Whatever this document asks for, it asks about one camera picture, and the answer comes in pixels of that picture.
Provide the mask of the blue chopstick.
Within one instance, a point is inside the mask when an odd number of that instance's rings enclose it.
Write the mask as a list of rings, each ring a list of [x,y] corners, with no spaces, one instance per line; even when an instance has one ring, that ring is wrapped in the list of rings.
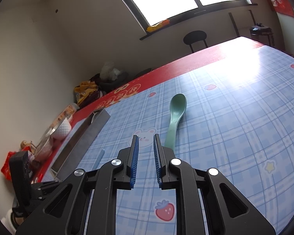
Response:
[[[98,154],[98,156],[96,158],[96,161],[95,161],[95,163],[93,165],[93,168],[92,168],[93,170],[96,170],[97,169],[97,167],[100,164],[100,162],[101,162],[104,154],[105,154],[105,150],[101,150],[101,152]]]

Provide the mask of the red snack package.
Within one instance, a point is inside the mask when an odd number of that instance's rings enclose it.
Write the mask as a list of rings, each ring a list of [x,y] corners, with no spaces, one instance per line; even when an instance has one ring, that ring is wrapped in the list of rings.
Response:
[[[34,157],[31,148],[29,146],[24,147],[21,152],[28,152],[28,158],[29,160]],[[3,164],[1,168],[1,173],[4,175],[4,177],[8,180],[11,181],[11,173],[10,173],[10,168],[9,168],[9,160],[10,158],[16,154],[16,152],[11,152],[9,151],[5,160],[5,163]]]

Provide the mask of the green plastic spoon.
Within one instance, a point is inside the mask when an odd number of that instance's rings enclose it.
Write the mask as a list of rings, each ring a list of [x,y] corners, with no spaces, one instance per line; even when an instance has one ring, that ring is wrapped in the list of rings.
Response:
[[[178,124],[185,114],[187,99],[182,93],[176,94],[170,101],[170,122],[165,140],[165,147],[175,149]]]

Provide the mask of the stainless steel utensil tray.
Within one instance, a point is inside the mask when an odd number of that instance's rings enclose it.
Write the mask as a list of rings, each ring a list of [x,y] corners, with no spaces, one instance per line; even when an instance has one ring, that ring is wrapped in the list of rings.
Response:
[[[77,168],[109,118],[108,112],[102,108],[74,126],[51,165],[50,173],[55,180],[65,180]]]

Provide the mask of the white dimpled bowl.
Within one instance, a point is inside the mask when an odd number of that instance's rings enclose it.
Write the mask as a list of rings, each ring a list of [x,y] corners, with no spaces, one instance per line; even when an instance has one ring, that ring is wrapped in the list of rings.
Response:
[[[51,131],[51,137],[53,139],[62,141],[72,130],[72,126],[68,118],[64,117]]]

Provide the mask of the yellow snack bags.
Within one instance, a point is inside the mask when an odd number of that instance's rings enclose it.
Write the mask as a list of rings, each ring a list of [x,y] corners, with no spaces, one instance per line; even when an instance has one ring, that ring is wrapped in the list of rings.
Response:
[[[76,104],[81,107],[82,104],[86,103],[87,98],[94,96],[98,97],[99,87],[94,81],[83,81],[74,88],[74,95]]]

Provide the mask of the blue plaid table mat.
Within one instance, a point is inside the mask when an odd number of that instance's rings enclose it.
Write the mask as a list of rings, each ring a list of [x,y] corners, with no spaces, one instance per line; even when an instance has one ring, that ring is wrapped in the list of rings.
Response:
[[[200,170],[217,168],[281,234],[294,219],[294,58],[268,46],[160,83],[107,109],[110,118],[78,164],[97,168],[139,137],[136,183],[117,194],[116,234],[175,234],[176,198],[161,190],[153,137],[164,141],[169,105],[187,108],[175,155]]]

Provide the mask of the clear plastic bag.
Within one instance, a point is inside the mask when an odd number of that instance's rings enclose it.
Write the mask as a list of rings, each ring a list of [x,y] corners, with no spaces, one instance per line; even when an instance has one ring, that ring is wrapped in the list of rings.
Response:
[[[121,71],[115,68],[114,62],[107,61],[101,69],[100,79],[102,79],[102,81],[115,81],[120,74]]]

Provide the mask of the black round chair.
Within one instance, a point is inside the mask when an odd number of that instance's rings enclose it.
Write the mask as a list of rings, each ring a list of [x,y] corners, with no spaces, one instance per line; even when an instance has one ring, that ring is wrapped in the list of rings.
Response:
[[[201,30],[196,30],[186,34],[185,37],[183,38],[183,43],[185,43],[185,45],[188,45],[191,49],[191,52],[194,53],[194,49],[192,45],[196,42],[203,41],[205,47],[208,48],[206,38],[207,38],[206,32]]]

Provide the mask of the yellow item on windowsill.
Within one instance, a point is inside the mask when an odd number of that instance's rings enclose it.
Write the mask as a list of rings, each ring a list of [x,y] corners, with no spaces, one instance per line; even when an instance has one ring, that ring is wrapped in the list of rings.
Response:
[[[167,25],[170,25],[170,21],[168,19],[165,19],[163,21],[160,21],[157,24],[148,26],[146,29],[146,32],[152,33],[152,32],[155,32],[155,31],[158,31],[158,30],[164,28]]]

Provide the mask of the black appliance on stand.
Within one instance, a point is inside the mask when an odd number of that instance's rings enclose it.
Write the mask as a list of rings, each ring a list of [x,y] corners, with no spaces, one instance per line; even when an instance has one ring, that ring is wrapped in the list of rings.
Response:
[[[253,40],[258,42],[260,42],[260,37],[267,37],[269,46],[275,46],[272,29],[263,25],[262,23],[257,23],[256,25],[250,27],[250,35]]]

